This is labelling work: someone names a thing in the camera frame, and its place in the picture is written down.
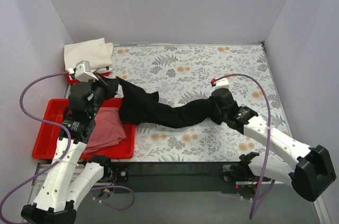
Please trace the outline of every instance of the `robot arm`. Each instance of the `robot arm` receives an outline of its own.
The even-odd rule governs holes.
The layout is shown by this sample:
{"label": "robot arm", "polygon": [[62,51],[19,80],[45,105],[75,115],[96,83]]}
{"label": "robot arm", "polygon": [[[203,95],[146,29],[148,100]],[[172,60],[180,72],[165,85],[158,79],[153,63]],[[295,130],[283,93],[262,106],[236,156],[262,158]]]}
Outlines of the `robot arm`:
{"label": "robot arm", "polygon": [[[238,106],[228,89],[226,79],[216,83],[212,81],[212,85],[216,88],[212,97],[220,119],[230,128],[266,145],[269,129],[266,121],[252,109]],[[323,146],[310,147],[271,128],[270,150],[286,164],[269,160],[265,177],[291,184],[308,201],[315,201],[336,180],[331,157]],[[257,155],[252,153],[249,158],[243,156],[240,161],[240,165],[246,166],[245,169],[254,176],[259,176],[262,169],[262,161],[258,160]]]}
{"label": "robot arm", "polygon": [[32,205],[25,205],[22,209],[21,216],[29,223],[74,223],[82,199],[108,171],[110,160],[105,156],[93,156],[69,186],[77,162],[95,127],[94,118],[103,101],[115,96],[119,85],[116,79],[102,79],[90,73],[87,63],[82,61],[77,64],[75,75],[82,82],[71,86],[68,97],[71,112],[63,118],[63,125],[69,129],[72,137],[70,148],[65,158],[60,160],[68,143],[67,135],[61,129],[52,160],[59,164],[49,170]]}

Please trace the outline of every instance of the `table surface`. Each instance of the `table surface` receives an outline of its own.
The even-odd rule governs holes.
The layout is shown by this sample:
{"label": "table surface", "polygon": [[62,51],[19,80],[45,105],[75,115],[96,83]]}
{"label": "table surface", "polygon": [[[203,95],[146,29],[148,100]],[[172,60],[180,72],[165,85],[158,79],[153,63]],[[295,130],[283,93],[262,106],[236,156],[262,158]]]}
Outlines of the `table surface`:
{"label": "table surface", "polygon": [[[266,91],[272,125],[288,134],[288,125],[261,45],[252,46],[116,46],[111,78],[119,76],[151,93],[159,102],[181,106],[213,91],[212,78],[242,73],[256,78]],[[228,78],[239,105],[247,105],[267,119],[260,89],[250,79]],[[117,97],[122,97],[119,88]],[[241,154],[264,153],[265,147],[226,124],[210,119],[182,129],[151,123],[137,126],[133,162],[222,162],[238,161]],[[274,153],[270,158],[279,159]]]}

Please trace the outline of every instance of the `purple tube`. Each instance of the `purple tube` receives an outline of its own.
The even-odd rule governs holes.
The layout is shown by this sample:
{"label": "purple tube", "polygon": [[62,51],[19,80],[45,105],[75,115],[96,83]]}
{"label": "purple tube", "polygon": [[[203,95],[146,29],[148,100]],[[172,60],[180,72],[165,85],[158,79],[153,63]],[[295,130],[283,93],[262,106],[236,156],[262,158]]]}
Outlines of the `purple tube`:
{"label": "purple tube", "polygon": [[115,210],[117,210],[117,211],[124,211],[124,210],[127,210],[127,209],[129,209],[129,208],[134,204],[134,202],[135,202],[136,195],[135,195],[134,191],[131,190],[131,189],[128,188],[128,187],[125,187],[125,186],[118,186],[118,185],[110,185],[110,186],[104,186],[104,187],[96,187],[96,188],[92,188],[91,191],[97,191],[97,190],[102,190],[102,189],[124,189],[124,190],[129,191],[129,192],[132,194],[132,196],[133,196],[132,202],[131,202],[128,206],[126,206],[126,207],[124,207],[124,208],[122,208],[122,207],[116,207],[115,205],[112,205],[112,204],[110,204],[110,203],[108,203],[108,202],[106,202],[106,201],[103,201],[103,200],[101,200],[100,198],[95,198],[95,199],[97,199],[98,201],[101,200],[101,203],[103,203],[103,204],[105,204],[105,205],[108,205],[110,208],[113,208],[113,209],[115,209]]}
{"label": "purple tube", "polygon": [[[36,116],[30,114],[30,113],[25,109],[25,107],[23,106],[23,98],[24,98],[24,96],[25,96],[25,93],[28,91],[28,89],[29,89],[32,85],[34,85],[35,83],[37,83],[37,82],[39,82],[39,81],[42,81],[42,80],[44,80],[44,79],[46,79],[46,78],[56,77],[56,76],[60,76],[60,75],[64,75],[64,74],[68,74],[68,72],[65,71],[65,72],[62,72],[62,73],[55,73],[55,74],[48,75],[48,76],[44,76],[44,77],[38,78],[37,80],[34,80],[32,83],[30,83],[30,84],[23,90],[23,92],[21,93],[21,96],[20,96],[20,100],[19,100],[21,110],[22,110],[26,115],[28,115],[30,118],[33,118],[33,119],[35,119],[35,120],[37,120],[37,121],[40,121],[40,122],[45,122],[45,123],[48,123],[48,124],[52,124],[52,125],[61,127],[62,129],[64,129],[64,130],[66,131],[67,137],[68,137],[68,144],[67,144],[67,147],[66,147],[66,149],[65,149],[65,152],[60,156],[60,159],[63,159],[63,158],[66,156],[66,154],[67,154],[67,152],[68,152],[68,150],[69,150],[69,148],[70,148],[70,143],[71,143],[72,139],[71,139],[71,137],[70,137],[69,130],[68,130],[65,126],[63,126],[63,125],[61,125],[61,124],[59,124],[59,123],[50,122],[50,121],[41,119],[41,118],[39,118],[39,117],[36,117]],[[37,173],[36,175],[32,176],[31,178],[27,179],[26,181],[22,182],[22,183],[19,184],[17,187],[15,187],[15,188],[12,189],[11,191],[9,191],[9,192],[4,196],[4,198],[1,200],[1,202],[0,202],[0,220],[2,220],[2,221],[3,221],[4,223],[6,223],[6,224],[22,224],[22,222],[11,222],[11,221],[7,220],[7,219],[3,216],[3,214],[2,214],[2,208],[3,208],[3,206],[4,206],[5,201],[6,201],[6,200],[7,200],[7,199],[8,199],[8,198],[9,198],[16,190],[18,190],[18,189],[21,188],[22,186],[28,184],[30,181],[36,179],[38,176],[40,176],[41,174],[47,172],[47,171],[50,170],[51,168],[55,167],[57,164],[58,164],[58,162],[54,162],[54,163],[53,163],[52,165],[50,165],[48,168],[46,168],[46,169],[40,171],[40,172]]]}
{"label": "purple tube", "polygon": [[[252,81],[254,81],[257,84],[257,86],[260,88],[260,90],[263,93],[264,98],[265,98],[265,102],[266,102],[266,105],[267,105],[267,112],[268,112],[267,126],[270,127],[271,126],[271,107],[270,107],[270,103],[269,103],[269,100],[267,98],[267,95],[265,93],[264,88],[253,77],[245,75],[245,74],[240,74],[240,73],[234,73],[234,74],[229,74],[229,75],[226,75],[226,76],[222,76],[222,77],[219,77],[218,79],[216,79],[216,81],[221,80],[223,78],[231,77],[231,76],[247,77],[247,78],[251,79]],[[266,170],[267,160],[269,158],[270,141],[271,141],[271,129],[268,129],[268,131],[267,131],[267,141],[266,141],[266,151],[265,151],[263,168],[261,169],[261,174],[260,174],[260,177],[259,177],[257,189],[255,191],[255,195],[254,195],[254,199],[253,199],[253,203],[252,203],[252,207],[251,207],[251,212],[249,214],[249,219],[251,219],[251,220],[253,219],[253,217],[254,217],[255,213],[257,212],[258,208],[260,207],[261,203],[264,201],[265,197],[268,195],[268,193],[272,189],[272,187],[274,185],[274,182],[275,182],[275,180],[272,180],[271,185],[267,189],[267,191],[264,194],[259,195],[260,188],[261,188],[261,185],[262,185],[262,182],[263,182],[263,178],[264,178],[264,174],[265,174],[265,170]]]}

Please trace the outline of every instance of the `black cloth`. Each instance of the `black cloth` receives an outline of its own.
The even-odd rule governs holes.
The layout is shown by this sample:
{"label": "black cloth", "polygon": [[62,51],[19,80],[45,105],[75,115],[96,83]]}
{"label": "black cloth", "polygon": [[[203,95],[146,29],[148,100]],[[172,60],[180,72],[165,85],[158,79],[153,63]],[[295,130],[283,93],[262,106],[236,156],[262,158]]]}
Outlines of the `black cloth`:
{"label": "black cloth", "polygon": [[146,93],[144,89],[118,78],[123,99],[119,109],[122,122],[139,125],[142,122],[160,124],[171,128],[193,126],[211,117],[216,123],[217,110],[213,99],[199,99],[180,107],[158,103],[159,93]]}

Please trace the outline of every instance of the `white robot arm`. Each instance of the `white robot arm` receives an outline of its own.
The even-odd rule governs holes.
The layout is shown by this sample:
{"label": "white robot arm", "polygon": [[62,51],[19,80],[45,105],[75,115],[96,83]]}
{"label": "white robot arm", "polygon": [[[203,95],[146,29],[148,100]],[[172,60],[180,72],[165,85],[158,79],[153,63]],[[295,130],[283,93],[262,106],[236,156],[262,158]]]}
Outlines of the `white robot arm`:
{"label": "white robot arm", "polygon": [[[269,159],[265,177],[292,185],[300,196],[312,202],[336,180],[331,157],[326,148],[320,145],[313,148],[276,128],[269,128],[266,121],[255,111],[246,106],[238,106],[229,91],[227,79],[213,79],[211,83],[215,87],[212,96],[220,121],[264,146],[267,143],[268,129],[271,129],[270,150],[285,163]],[[256,156],[256,153],[241,156],[239,163],[246,166],[251,175],[260,176],[263,159]]]}

